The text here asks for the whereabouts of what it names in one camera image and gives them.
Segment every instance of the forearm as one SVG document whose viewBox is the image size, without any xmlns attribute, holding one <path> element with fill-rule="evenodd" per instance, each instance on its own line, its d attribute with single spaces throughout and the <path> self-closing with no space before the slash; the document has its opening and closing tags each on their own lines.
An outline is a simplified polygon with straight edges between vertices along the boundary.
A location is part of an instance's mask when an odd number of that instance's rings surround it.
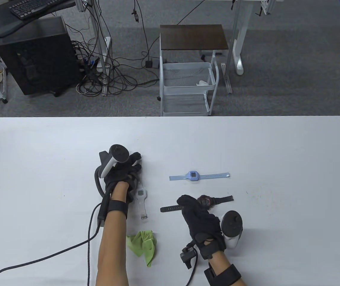
<svg viewBox="0 0 340 286">
<path fill-rule="evenodd" d="M 111 200 L 126 202 L 129 184 L 119 182 Z M 98 257 L 96 286 L 127 286 L 126 217 L 121 211 L 108 213 L 103 227 Z"/>
<path fill-rule="evenodd" d="M 231 266 L 231 263 L 228 261 L 227 256 L 222 251 L 215 252 L 212 255 L 212 259 L 209 259 L 209 263 L 211 264 L 211 267 L 214 270 L 215 275 L 219 275 L 220 273 L 222 273 Z M 245 286 L 245 283 L 240 278 L 232 286 Z"/>
</svg>

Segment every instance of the computer case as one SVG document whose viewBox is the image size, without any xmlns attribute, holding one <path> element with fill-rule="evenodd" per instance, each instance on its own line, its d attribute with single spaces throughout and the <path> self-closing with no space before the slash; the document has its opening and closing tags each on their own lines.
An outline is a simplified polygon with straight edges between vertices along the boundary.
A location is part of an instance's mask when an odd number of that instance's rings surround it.
<svg viewBox="0 0 340 286">
<path fill-rule="evenodd" d="M 24 94 L 56 91 L 81 79 L 61 17 L 35 20 L 0 38 L 0 56 Z"/>
</svg>

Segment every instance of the green cloth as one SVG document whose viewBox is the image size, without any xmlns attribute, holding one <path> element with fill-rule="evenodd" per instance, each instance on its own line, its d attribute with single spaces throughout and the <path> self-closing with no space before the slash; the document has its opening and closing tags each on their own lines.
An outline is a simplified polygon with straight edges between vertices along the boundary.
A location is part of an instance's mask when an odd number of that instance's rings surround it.
<svg viewBox="0 0 340 286">
<path fill-rule="evenodd" d="M 147 267 L 151 266 L 157 244 L 153 231 L 140 231 L 136 235 L 126 237 L 126 244 L 138 257 L 144 254 Z"/>
</svg>

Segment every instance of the keyboard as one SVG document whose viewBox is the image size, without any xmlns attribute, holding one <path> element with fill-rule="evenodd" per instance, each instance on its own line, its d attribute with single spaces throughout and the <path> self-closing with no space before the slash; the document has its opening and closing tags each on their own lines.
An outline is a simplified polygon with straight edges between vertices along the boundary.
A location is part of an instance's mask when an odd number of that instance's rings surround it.
<svg viewBox="0 0 340 286">
<path fill-rule="evenodd" d="M 17 18 L 26 20 L 65 1 L 67 0 L 21 0 L 9 8 Z"/>
</svg>

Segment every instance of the black glove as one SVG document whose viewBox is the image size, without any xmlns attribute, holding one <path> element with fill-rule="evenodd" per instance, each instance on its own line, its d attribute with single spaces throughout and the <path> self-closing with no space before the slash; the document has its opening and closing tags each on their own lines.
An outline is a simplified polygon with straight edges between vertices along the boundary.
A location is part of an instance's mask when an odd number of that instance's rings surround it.
<svg viewBox="0 0 340 286">
<path fill-rule="evenodd" d="M 183 206 L 182 215 L 189 226 L 190 236 L 202 250 L 206 240 L 216 241 L 219 250 L 226 249 L 226 243 L 220 229 L 220 221 L 215 215 L 208 213 L 203 206 L 193 197 L 183 195 L 177 199 L 177 204 Z"/>
<path fill-rule="evenodd" d="M 132 165 L 140 159 L 141 154 L 135 152 L 129 156 L 125 163 L 117 163 L 104 178 L 106 192 L 112 193 L 118 182 L 127 182 L 129 188 L 126 202 L 131 203 L 133 201 L 131 191 L 137 188 L 138 172 L 141 170 L 140 164 Z"/>
</svg>

